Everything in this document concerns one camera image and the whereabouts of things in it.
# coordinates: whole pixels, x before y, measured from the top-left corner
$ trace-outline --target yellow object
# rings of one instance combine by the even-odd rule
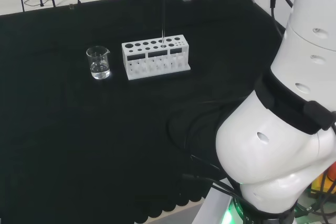
[[[323,174],[321,174],[317,179],[315,179],[313,181],[313,183],[311,183],[311,189],[317,190],[319,191],[321,189],[321,184],[322,184],[322,178],[323,178]],[[324,189],[323,191],[327,192],[329,190],[329,188],[332,185],[332,181],[330,179],[328,179],[328,177],[326,178],[326,181],[324,182]]]

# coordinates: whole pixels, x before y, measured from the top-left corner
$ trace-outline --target glass beaker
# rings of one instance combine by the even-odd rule
[[[91,74],[95,79],[100,80],[110,76],[109,53],[110,51],[102,46],[90,47],[86,51]]]

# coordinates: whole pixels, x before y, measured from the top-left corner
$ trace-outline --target hole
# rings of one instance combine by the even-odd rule
[[[310,88],[308,88],[306,85],[295,83],[295,86],[298,90],[300,90],[302,93],[309,94]]]
[[[325,63],[326,59],[324,59],[323,57],[318,56],[318,55],[311,55],[310,59],[316,64],[320,64],[320,65],[326,64]]]
[[[268,144],[269,139],[266,135],[262,134],[261,132],[258,132],[257,136],[258,136],[259,140],[262,141],[264,144]]]
[[[157,52],[149,52],[148,53],[148,58],[156,57],[156,56],[162,56],[162,55],[167,55],[167,54],[168,54],[167,50],[157,51]]]
[[[328,38],[328,32],[320,29],[320,28],[314,28],[313,33],[319,37],[320,39],[327,39]]]
[[[146,54],[140,54],[140,55],[128,55],[127,60],[140,60],[146,58]]]
[[[175,49],[170,49],[170,54],[178,54],[182,52],[182,48],[175,48]]]

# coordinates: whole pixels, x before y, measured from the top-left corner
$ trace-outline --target water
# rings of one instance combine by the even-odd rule
[[[91,67],[91,74],[95,79],[101,80],[101,79],[105,79],[108,76],[110,76],[110,67],[108,65],[108,63],[92,63]]]

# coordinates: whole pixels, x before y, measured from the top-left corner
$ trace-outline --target black table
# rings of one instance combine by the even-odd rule
[[[3,223],[140,223],[206,196],[182,173],[221,177],[177,149],[166,122],[182,146],[205,114],[191,151],[219,165],[214,127],[237,103],[206,114],[216,106],[199,102],[248,95],[280,41],[247,0],[167,0],[166,35],[185,36],[191,71],[128,81],[121,43],[159,37],[160,7],[108,0],[0,17]],[[112,78],[91,76],[94,45],[112,52]]]

